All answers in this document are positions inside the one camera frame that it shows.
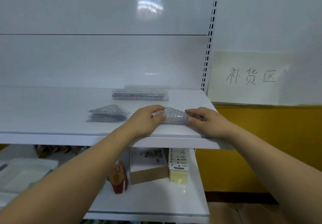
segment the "floor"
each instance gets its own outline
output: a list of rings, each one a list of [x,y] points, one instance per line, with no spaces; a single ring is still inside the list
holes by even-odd
[[[208,203],[210,224],[295,224],[278,205]]]

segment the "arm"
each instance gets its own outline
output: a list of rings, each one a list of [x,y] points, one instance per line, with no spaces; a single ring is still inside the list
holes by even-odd
[[[86,214],[120,153],[135,138],[147,136],[165,119],[151,118],[161,105],[137,110],[102,141],[74,157],[25,190],[0,211],[8,224],[79,223]]]
[[[322,172],[274,148],[213,110],[201,107],[186,112],[204,118],[204,121],[189,119],[201,133],[231,143],[295,221],[322,223]]]

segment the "yellow sticky note pad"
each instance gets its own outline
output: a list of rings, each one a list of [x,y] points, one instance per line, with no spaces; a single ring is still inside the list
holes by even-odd
[[[170,182],[179,183],[179,184],[187,184],[188,182],[188,173],[177,171],[177,170],[170,170],[169,174]]]

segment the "finger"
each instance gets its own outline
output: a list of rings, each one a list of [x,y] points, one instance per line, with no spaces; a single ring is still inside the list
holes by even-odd
[[[193,117],[188,118],[188,123],[199,130],[202,130],[203,124],[204,124],[203,121],[197,120],[196,118],[193,118]]]
[[[158,104],[156,104],[156,105],[150,105],[150,106],[147,106],[146,108],[151,113],[157,112],[158,110],[165,110],[166,109],[164,106],[158,105]]]
[[[185,110],[185,112],[188,113],[188,114],[193,114],[193,115],[205,117],[206,114],[209,112],[209,109],[207,109],[205,107],[199,107],[197,109],[188,109],[188,110]]]
[[[166,114],[160,114],[155,117],[153,117],[152,121],[155,124],[155,126],[158,126],[162,121],[166,119],[167,115]]]

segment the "red bottle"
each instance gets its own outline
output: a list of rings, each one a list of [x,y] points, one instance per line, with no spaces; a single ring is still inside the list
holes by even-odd
[[[127,190],[128,180],[125,166],[122,161],[116,161],[111,173],[109,174],[109,180],[115,194],[124,193]]]

